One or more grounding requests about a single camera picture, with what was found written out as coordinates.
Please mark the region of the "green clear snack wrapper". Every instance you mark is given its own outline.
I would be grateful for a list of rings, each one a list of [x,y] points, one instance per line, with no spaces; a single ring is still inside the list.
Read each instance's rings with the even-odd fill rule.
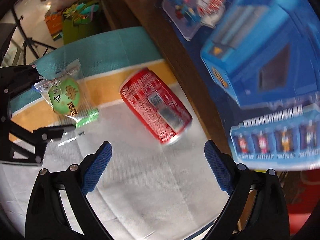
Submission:
[[[51,106],[60,125],[80,128],[99,119],[78,59],[56,73],[53,79],[42,80],[34,87]]]

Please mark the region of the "red cola can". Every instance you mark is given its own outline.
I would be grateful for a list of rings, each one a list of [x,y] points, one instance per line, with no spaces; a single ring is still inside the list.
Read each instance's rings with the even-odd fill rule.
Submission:
[[[119,92],[123,102],[162,145],[178,141],[192,123],[181,100],[149,68],[129,76]]]

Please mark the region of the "green gift bag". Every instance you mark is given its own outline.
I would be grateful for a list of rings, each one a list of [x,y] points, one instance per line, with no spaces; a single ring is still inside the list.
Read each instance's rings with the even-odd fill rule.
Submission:
[[[99,15],[100,1],[76,2],[62,11],[63,44],[81,40],[98,34],[95,20]]]

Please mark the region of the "dark wooden tv cabinet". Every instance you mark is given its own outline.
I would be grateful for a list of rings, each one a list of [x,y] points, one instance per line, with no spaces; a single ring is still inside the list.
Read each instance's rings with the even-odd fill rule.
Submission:
[[[205,132],[221,150],[232,156],[221,118],[209,90],[172,24],[158,7],[159,0],[103,1],[107,9],[113,9],[120,14],[121,22],[139,22],[144,27],[190,96]],[[319,203],[319,168],[278,172],[287,201],[290,231],[297,233]]]

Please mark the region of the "blue toy truck box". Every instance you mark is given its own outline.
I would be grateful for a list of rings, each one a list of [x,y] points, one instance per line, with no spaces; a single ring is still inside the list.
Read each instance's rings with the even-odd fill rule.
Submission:
[[[234,161],[319,168],[319,0],[159,0]]]

